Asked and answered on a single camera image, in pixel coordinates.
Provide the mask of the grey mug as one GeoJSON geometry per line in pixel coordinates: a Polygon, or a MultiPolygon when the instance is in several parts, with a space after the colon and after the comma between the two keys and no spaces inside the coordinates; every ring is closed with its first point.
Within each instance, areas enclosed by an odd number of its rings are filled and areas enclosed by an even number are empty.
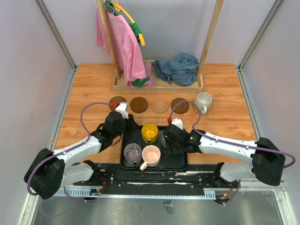
{"type": "Polygon", "coordinates": [[[167,138],[165,137],[165,135],[163,133],[161,134],[161,144],[164,148],[167,149],[167,138]]]}

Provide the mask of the white cup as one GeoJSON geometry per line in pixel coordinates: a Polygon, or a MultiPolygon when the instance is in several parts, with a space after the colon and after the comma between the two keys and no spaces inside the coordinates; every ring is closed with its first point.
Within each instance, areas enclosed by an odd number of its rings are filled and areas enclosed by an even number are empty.
{"type": "Polygon", "coordinates": [[[209,93],[199,93],[195,98],[194,103],[200,109],[202,114],[206,114],[212,105],[212,96],[209,93]]]}

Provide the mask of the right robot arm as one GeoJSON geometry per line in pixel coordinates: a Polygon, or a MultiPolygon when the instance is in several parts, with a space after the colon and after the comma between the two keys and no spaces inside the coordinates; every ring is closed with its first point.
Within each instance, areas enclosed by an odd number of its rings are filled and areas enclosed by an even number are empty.
{"type": "Polygon", "coordinates": [[[203,130],[188,133],[174,124],[163,132],[167,150],[171,154],[181,152],[218,154],[234,158],[237,164],[219,163],[212,176],[213,184],[219,188],[228,182],[257,179],[260,182],[279,186],[285,165],[285,156],[267,138],[258,141],[240,141],[223,138],[203,130]]]}

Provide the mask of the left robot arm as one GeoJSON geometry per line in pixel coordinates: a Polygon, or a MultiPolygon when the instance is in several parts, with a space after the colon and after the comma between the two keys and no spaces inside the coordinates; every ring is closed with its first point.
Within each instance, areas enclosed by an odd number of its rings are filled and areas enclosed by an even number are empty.
{"type": "Polygon", "coordinates": [[[137,128],[132,114],[124,118],[120,112],[110,112],[105,122],[82,141],[60,150],[42,149],[24,176],[28,192],[46,200],[61,187],[76,182],[98,184],[100,173],[95,171],[95,165],[81,160],[104,151],[112,146],[115,138],[132,134],[137,128]]]}

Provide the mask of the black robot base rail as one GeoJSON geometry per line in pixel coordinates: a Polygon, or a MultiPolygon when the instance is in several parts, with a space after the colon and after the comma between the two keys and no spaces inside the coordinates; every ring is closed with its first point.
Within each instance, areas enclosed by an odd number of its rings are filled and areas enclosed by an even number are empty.
{"type": "Polygon", "coordinates": [[[102,164],[89,181],[61,187],[55,196],[87,200],[100,197],[162,199],[228,199],[237,181],[222,181],[216,165],[188,165],[182,171],[125,169],[120,164],[102,164]]]}

